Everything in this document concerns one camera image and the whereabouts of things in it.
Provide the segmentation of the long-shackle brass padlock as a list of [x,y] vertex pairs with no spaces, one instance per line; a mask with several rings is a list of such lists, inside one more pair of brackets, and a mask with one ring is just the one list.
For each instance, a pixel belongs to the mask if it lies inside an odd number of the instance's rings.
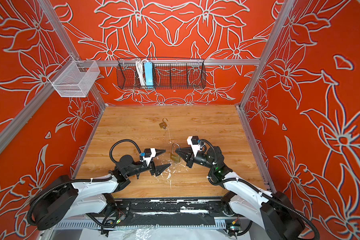
[[178,147],[179,147],[179,145],[177,143],[173,143],[172,147],[171,147],[170,159],[174,163],[180,163],[181,162],[181,157],[176,153],[176,149]]

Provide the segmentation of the small brass padlock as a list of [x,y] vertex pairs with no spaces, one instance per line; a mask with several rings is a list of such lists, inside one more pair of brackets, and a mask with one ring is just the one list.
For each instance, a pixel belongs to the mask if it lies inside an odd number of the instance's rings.
[[160,128],[163,129],[163,130],[167,130],[168,127],[169,127],[168,122],[169,122],[169,121],[168,121],[167,118],[163,118],[163,119],[162,119],[162,122],[159,123]]

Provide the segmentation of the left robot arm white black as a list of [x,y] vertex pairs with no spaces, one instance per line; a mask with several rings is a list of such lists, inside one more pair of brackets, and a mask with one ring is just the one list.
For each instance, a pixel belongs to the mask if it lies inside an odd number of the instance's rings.
[[[122,143],[135,146],[139,161],[134,161],[130,155],[115,160],[113,151]],[[161,175],[170,164],[156,166],[154,158],[165,152],[155,148],[141,150],[130,139],[117,141],[109,152],[115,165],[113,170],[98,178],[72,179],[67,175],[58,177],[30,201],[27,223],[42,231],[70,217],[86,215],[101,229],[114,228],[126,214],[119,209],[112,194],[124,190],[130,184],[129,178],[132,176],[139,177],[144,172],[150,172],[155,177]]]

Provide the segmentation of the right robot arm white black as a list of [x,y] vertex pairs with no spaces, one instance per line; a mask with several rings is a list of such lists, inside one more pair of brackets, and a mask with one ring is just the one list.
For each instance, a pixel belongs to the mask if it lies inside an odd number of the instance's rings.
[[228,215],[249,219],[271,240],[299,240],[306,228],[313,231],[314,240],[320,239],[316,226],[294,208],[285,194],[263,190],[241,178],[225,164],[221,149],[209,141],[190,136],[187,143],[188,147],[177,148],[176,154],[189,168],[194,164],[208,168],[208,181],[228,190],[222,198]]

